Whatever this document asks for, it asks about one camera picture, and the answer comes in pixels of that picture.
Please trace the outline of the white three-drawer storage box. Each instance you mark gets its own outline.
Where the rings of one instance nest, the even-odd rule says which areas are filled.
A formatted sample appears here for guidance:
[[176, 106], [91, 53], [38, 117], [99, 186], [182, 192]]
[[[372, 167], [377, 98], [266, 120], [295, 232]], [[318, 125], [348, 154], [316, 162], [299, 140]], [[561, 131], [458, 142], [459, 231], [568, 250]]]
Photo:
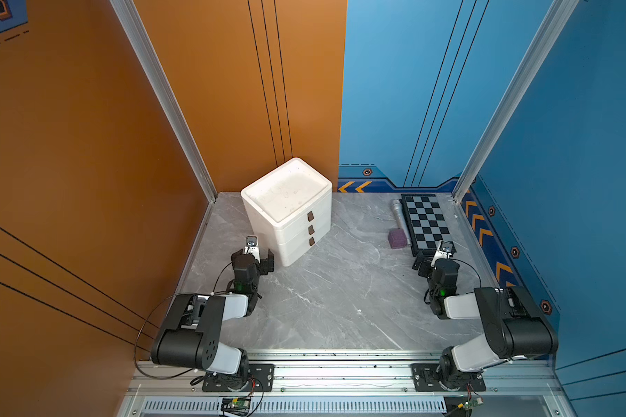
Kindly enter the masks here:
[[262, 250], [288, 267], [330, 231], [332, 183], [294, 157], [241, 191]]

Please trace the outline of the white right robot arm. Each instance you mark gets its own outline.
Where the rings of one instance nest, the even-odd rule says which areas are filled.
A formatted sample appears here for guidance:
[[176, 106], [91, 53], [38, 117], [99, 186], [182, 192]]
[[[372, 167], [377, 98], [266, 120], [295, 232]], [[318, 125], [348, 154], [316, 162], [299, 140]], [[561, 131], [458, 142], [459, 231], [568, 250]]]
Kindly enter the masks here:
[[483, 333], [447, 347], [436, 368], [412, 367], [416, 389], [484, 389], [483, 371], [509, 361], [556, 354], [559, 340], [553, 326], [521, 287], [478, 287], [457, 293], [459, 260], [451, 253], [424, 250], [413, 269], [426, 279], [424, 303], [440, 320], [478, 319]]

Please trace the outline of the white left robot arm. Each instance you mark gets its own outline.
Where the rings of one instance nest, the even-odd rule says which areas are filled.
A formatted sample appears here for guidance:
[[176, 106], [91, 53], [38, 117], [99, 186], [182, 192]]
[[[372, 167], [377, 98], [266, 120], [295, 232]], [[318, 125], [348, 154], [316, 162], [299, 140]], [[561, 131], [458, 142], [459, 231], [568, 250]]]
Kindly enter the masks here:
[[154, 363], [202, 370], [206, 380], [222, 391], [244, 390], [252, 384], [248, 354], [220, 342], [220, 335], [226, 321], [253, 313], [261, 299], [260, 278], [274, 271], [275, 257], [269, 250], [259, 260], [245, 248], [231, 256], [231, 267], [234, 279], [226, 290], [175, 295], [151, 347]]

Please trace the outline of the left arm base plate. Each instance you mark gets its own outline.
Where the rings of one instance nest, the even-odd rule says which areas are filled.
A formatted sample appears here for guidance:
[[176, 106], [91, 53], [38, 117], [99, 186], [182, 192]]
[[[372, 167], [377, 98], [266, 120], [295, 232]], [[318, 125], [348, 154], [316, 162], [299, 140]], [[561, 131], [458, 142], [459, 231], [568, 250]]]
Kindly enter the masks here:
[[206, 393], [250, 392], [254, 387], [257, 392], [271, 392], [275, 365], [271, 363], [250, 363], [240, 368], [234, 375], [210, 374], [202, 383]]

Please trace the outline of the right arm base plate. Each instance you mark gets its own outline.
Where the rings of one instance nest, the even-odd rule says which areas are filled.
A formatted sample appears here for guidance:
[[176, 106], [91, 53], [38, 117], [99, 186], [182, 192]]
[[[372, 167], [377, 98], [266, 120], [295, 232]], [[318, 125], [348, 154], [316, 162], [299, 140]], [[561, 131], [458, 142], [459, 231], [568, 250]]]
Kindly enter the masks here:
[[464, 373], [455, 367], [442, 369], [439, 364], [415, 363], [410, 366], [417, 392], [485, 392], [481, 373]]

